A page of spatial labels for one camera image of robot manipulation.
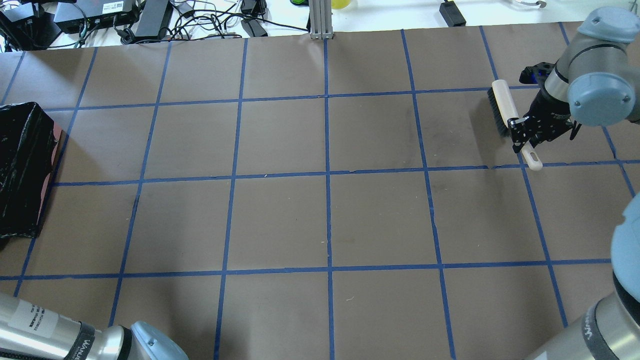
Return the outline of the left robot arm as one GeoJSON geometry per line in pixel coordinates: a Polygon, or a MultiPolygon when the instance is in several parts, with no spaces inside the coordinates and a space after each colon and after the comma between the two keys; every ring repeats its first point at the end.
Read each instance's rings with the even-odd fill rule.
{"type": "Polygon", "coordinates": [[[187,360],[165,333],[144,321],[94,328],[5,294],[0,297],[3,360],[187,360]]]}

